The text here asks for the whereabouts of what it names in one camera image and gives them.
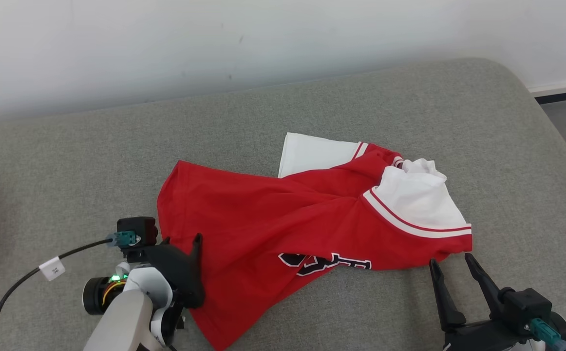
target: red stripe trim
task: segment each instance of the red stripe trim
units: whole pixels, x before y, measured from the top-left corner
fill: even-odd
[[[394,213],[394,211],[390,210],[389,207],[387,207],[381,200],[380,198],[378,198],[378,196],[376,196],[376,194],[374,193],[374,189],[370,189],[370,194],[372,194],[372,196],[374,196],[374,198],[376,199],[376,201],[379,202],[379,204],[381,204],[383,207],[385,207],[385,209],[387,211],[389,211],[390,214],[392,214],[392,216],[394,216],[396,219],[398,219],[400,222],[408,225],[409,227],[415,228],[415,229],[420,229],[421,231],[429,231],[429,232],[456,232],[456,231],[464,231],[465,229],[471,229],[472,227],[461,227],[461,228],[454,228],[454,229],[433,229],[433,228],[424,228],[424,227],[420,227],[419,225],[415,225],[409,222],[406,222],[405,220],[403,220],[402,218],[398,217],[398,215],[396,215]]]
[[[359,143],[359,147],[357,147],[357,151],[356,151],[355,155],[352,156],[352,160],[354,160],[355,158],[357,158],[357,155],[359,154],[359,151],[361,150],[361,146],[363,146],[363,143],[362,143],[362,142]]]

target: black cable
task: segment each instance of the black cable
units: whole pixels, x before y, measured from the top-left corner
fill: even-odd
[[[94,242],[92,244],[88,244],[88,245],[83,245],[82,247],[78,247],[77,249],[71,250],[67,253],[63,253],[62,255],[59,255],[58,258],[63,259],[65,257],[71,256],[72,254],[76,254],[79,251],[84,251],[86,249],[89,249],[91,247],[94,246],[98,246],[101,244],[105,244],[107,242],[112,242],[111,238],[107,238],[105,240],[101,240],[98,242]],[[40,271],[40,269],[38,267],[36,267],[35,269],[32,269],[31,272],[29,272],[28,274],[25,274],[23,278],[21,278],[18,282],[16,282],[14,285],[12,285],[12,287],[10,289],[8,289],[8,291],[4,294],[4,297],[2,297],[2,300],[0,301],[0,313],[2,311],[2,308],[4,308],[4,304],[6,303],[6,300],[10,297],[10,295],[12,294],[12,292],[19,287],[19,285],[21,285],[23,282],[25,282],[26,280],[28,280],[30,277],[32,277],[34,274],[36,274],[38,271]]]

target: gray couch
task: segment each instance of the gray couch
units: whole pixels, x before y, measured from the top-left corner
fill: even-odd
[[[498,285],[534,287],[566,318],[566,144],[519,80],[483,59],[0,123],[0,298],[45,260],[156,217],[180,158],[276,176],[286,132],[373,142],[434,159],[474,227],[474,255]],[[2,351],[80,350],[98,317],[91,277],[121,255],[97,247],[38,274],[5,305]],[[488,316],[463,255],[442,265],[470,321]],[[209,350],[188,314],[178,350]],[[234,351],[437,351],[443,334],[426,267],[338,268],[268,311]]]

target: white garment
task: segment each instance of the white garment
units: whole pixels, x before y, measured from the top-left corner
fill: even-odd
[[[287,133],[279,178],[345,164],[362,155],[365,148],[365,142]],[[379,186],[363,196],[386,220],[413,235],[439,238],[471,234],[472,225],[465,222],[452,201],[445,186],[446,179],[432,160],[405,160],[401,169],[385,167]]]
[[[279,164],[279,178],[310,169],[329,169],[361,156],[366,142],[347,142],[287,133]]]

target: cable connector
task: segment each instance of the cable connector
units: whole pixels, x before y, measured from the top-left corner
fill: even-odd
[[[566,351],[566,341],[561,335],[540,318],[530,321],[530,331],[534,337],[543,340],[553,351]]]
[[[140,237],[138,237],[136,235],[136,232],[132,232],[132,231],[125,231],[125,232],[116,232],[116,233],[112,233],[109,234],[107,237],[105,237],[106,239],[111,239],[112,241],[109,242],[107,245],[108,247],[113,247],[113,246],[119,246],[119,247],[123,247],[123,246],[131,246],[131,245],[135,245],[138,244],[138,242],[140,241]]]

